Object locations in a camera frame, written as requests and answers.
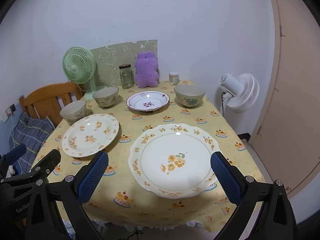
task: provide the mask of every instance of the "large serving plate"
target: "large serving plate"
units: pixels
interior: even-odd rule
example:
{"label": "large serving plate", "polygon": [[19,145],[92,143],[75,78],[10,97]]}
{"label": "large serving plate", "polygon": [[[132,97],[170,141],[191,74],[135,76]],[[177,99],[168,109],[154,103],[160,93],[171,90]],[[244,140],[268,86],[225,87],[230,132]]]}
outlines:
{"label": "large serving plate", "polygon": [[62,149],[72,157],[86,157],[107,147],[116,137],[119,122],[109,114],[92,114],[74,123],[63,136]]}
{"label": "large serving plate", "polygon": [[160,91],[143,91],[130,96],[127,99],[127,106],[133,110],[154,111],[169,102],[170,98],[166,93]]}
{"label": "large serving plate", "polygon": [[217,180],[211,154],[218,143],[198,127],[163,124],[145,131],[131,146],[129,167],[145,189],[164,198],[192,197]]}

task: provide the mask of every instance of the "dining table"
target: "dining table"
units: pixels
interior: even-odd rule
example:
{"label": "dining table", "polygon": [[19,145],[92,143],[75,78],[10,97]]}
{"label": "dining table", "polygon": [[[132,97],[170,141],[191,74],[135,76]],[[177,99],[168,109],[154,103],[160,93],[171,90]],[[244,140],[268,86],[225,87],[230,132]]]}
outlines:
{"label": "dining table", "polygon": [[[193,84],[180,81],[180,84]],[[129,89],[119,87],[116,103],[109,108],[100,108],[94,99],[87,100],[88,114],[110,114],[119,122],[116,138],[104,151],[108,153],[109,163],[89,202],[83,208],[90,219],[108,221],[128,226],[147,226],[165,228],[185,223],[198,223],[208,232],[219,231],[230,218],[236,205],[229,202],[219,181],[212,183],[201,194],[181,199],[163,198],[142,188],[129,168],[130,147],[145,131],[160,124],[185,123],[207,132],[219,145],[219,149],[231,165],[236,166],[244,176],[251,175],[259,182],[265,182],[263,175],[246,149],[243,142],[217,110],[203,97],[202,102],[192,108],[181,105],[175,96],[174,85],[162,81],[158,87],[140,89],[135,85]],[[130,109],[126,101],[138,92],[146,90],[161,91],[169,95],[169,103],[153,112],[139,112]],[[52,149],[61,153],[61,162],[48,176],[49,182],[63,180],[67,175],[75,175],[79,169],[90,162],[93,155],[73,158],[61,146],[65,132],[70,128],[65,120],[55,128],[44,142],[33,165]],[[61,217],[68,220],[63,204],[58,202]]]}

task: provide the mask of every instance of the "blue cloth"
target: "blue cloth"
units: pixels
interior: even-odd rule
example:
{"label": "blue cloth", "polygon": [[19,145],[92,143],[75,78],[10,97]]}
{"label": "blue cloth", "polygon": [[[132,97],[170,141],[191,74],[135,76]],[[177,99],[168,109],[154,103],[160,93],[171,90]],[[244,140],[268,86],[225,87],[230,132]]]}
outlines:
{"label": "blue cloth", "polygon": [[25,112],[20,114],[13,137],[11,134],[9,139],[10,150],[21,143],[27,146],[27,152],[13,164],[18,175],[30,171],[39,150],[53,130],[48,120],[30,118]]}

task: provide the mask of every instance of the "white standing fan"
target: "white standing fan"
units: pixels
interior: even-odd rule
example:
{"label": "white standing fan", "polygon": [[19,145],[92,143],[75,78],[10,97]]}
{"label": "white standing fan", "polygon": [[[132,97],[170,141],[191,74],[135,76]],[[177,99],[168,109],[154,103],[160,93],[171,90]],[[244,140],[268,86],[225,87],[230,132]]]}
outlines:
{"label": "white standing fan", "polygon": [[257,100],[260,85],[249,73],[243,73],[237,78],[230,73],[224,73],[219,79],[219,84],[224,88],[220,112],[223,114],[226,106],[235,113],[247,111]]}

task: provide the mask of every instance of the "cable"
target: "cable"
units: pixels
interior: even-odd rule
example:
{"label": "cable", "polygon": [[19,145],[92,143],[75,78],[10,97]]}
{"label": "cable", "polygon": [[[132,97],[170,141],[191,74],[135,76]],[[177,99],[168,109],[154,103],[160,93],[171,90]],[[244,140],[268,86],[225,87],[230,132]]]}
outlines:
{"label": "cable", "polygon": [[[139,240],[139,237],[138,237],[139,234],[143,235],[143,233],[142,233],[141,230],[135,231],[135,233],[132,234],[131,236],[137,235],[137,240]],[[125,239],[125,238],[119,238],[119,239],[117,239],[117,240],[129,240],[129,238],[130,238],[131,236],[128,236],[127,239]]]}
{"label": "cable", "polygon": [[223,95],[225,95],[225,92],[222,92],[221,94],[221,105],[222,105],[222,116],[224,115],[224,109],[223,109]]}
{"label": "cable", "polygon": [[13,148],[15,148],[14,147],[14,136],[13,136],[13,129],[14,129],[14,127],[13,127],[13,113],[11,112],[11,123],[12,123],[12,140],[13,140]]}
{"label": "cable", "polygon": [[80,90],[82,90],[82,91],[84,91],[84,92],[87,92],[90,88],[88,88],[87,90],[83,90],[80,86],[79,86],[79,84],[77,84],[78,85],[78,88],[80,89]]}

